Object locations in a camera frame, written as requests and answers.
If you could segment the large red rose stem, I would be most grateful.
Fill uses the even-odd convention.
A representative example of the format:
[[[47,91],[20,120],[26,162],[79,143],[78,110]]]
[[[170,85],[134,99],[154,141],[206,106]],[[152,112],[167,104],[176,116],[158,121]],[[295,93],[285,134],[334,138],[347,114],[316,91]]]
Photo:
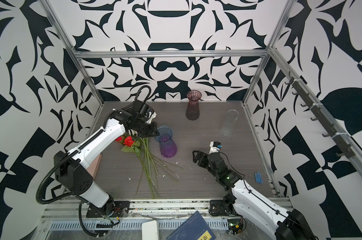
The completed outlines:
[[[136,143],[136,141],[135,141],[136,138],[137,138],[136,136],[122,135],[121,137],[118,137],[116,139],[116,141],[118,143],[122,144],[122,149],[121,149],[122,152],[124,152],[124,153],[134,153],[136,155],[137,149],[134,147],[134,144]],[[154,190],[155,189],[155,184],[152,185],[148,180],[147,180],[147,182],[148,182],[148,185],[149,185],[149,191],[151,193],[151,196],[153,198],[155,198],[155,190]]]

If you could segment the purple ribbed glass vase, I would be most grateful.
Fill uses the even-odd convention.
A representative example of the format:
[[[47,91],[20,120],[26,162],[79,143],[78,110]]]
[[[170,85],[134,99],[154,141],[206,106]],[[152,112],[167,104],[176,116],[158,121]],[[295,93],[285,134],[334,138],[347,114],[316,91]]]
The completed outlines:
[[[161,155],[165,158],[172,158],[177,153],[177,145],[173,141],[173,131],[167,126],[157,128],[158,136],[154,139],[159,143]]]

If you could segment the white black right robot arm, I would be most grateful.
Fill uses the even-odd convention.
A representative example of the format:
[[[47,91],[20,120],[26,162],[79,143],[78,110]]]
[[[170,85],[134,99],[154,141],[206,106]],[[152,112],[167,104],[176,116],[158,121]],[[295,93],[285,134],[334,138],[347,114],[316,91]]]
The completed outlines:
[[[273,240],[317,240],[304,215],[279,206],[254,189],[245,175],[230,169],[220,152],[193,151],[193,162],[208,170],[228,192],[224,201],[234,214],[255,224]]]

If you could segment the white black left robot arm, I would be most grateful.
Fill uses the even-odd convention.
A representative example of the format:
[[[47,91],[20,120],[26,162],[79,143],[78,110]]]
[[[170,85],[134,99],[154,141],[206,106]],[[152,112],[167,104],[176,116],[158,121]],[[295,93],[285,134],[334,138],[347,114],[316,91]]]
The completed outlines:
[[[54,156],[54,163],[61,164],[55,171],[55,179],[77,198],[99,209],[109,204],[111,196],[94,182],[88,168],[99,154],[113,141],[129,131],[141,137],[157,135],[157,124],[153,121],[156,112],[148,108],[145,112],[113,110],[99,130],[82,144]]]

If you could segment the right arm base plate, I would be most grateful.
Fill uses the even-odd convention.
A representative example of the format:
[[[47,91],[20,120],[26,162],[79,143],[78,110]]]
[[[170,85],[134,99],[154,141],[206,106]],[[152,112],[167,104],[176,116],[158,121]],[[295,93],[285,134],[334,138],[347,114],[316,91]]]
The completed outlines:
[[[209,214],[214,217],[236,216],[237,212],[234,209],[236,199],[232,194],[227,194],[222,200],[210,200]]]

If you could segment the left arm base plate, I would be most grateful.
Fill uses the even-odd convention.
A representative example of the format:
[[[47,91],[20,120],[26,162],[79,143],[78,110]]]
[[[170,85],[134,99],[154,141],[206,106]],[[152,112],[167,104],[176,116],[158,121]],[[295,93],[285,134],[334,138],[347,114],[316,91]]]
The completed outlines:
[[[86,217],[102,218],[108,216],[110,218],[122,217],[129,213],[130,201],[108,201],[102,208],[98,208],[93,204],[89,204]]]

